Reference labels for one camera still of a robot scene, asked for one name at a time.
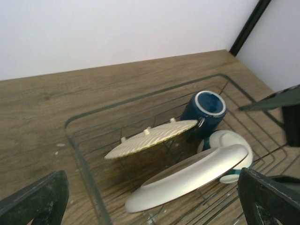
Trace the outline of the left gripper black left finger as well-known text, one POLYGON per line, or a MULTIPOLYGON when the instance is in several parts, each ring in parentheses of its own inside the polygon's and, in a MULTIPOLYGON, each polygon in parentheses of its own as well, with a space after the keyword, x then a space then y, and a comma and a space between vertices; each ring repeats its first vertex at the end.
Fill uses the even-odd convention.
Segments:
POLYGON ((60 225, 69 198, 64 170, 54 171, 0 201, 2 225, 60 225))

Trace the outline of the round woven bamboo tray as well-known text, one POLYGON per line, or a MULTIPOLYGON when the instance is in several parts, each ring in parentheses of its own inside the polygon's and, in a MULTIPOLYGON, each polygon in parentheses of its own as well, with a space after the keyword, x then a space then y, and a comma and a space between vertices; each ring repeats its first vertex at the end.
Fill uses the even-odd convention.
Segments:
POLYGON ((105 155, 105 159, 122 158, 146 150, 194 128, 197 123, 198 120, 177 121, 171 118, 168 123, 147 127, 130 138, 122 137, 120 144, 105 155))

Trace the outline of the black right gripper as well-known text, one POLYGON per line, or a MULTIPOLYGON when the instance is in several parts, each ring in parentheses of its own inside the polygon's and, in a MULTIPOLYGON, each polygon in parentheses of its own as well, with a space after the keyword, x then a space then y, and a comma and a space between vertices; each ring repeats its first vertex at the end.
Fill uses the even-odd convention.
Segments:
POLYGON ((239 107, 240 111, 268 111, 282 107, 286 143, 300 146, 300 85, 272 93, 264 99, 239 107))

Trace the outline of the striped white blue plate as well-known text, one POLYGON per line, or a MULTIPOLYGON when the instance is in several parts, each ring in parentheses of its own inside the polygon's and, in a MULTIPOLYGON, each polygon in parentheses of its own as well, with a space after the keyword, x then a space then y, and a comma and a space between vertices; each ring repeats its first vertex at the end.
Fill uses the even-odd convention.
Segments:
POLYGON ((247 156, 248 150, 241 144, 197 153, 144 182, 128 197, 125 210, 137 213, 175 200, 212 182, 247 156))

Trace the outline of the blue ceramic mug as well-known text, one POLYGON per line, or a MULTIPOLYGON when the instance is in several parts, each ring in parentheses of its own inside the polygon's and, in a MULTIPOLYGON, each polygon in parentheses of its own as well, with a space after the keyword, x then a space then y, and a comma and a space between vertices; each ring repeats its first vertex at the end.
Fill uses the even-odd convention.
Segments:
POLYGON ((210 135, 225 117, 227 107, 217 93, 202 90, 195 93, 187 103, 180 120, 196 120, 197 124, 187 133, 187 142, 210 135))

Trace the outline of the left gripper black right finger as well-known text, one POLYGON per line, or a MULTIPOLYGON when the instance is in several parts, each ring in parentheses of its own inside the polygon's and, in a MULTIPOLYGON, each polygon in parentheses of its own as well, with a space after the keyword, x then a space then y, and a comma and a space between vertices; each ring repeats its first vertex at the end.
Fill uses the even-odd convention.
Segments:
POLYGON ((300 179, 265 176, 243 168, 238 195, 249 225, 298 225, 300 223, 300 179))

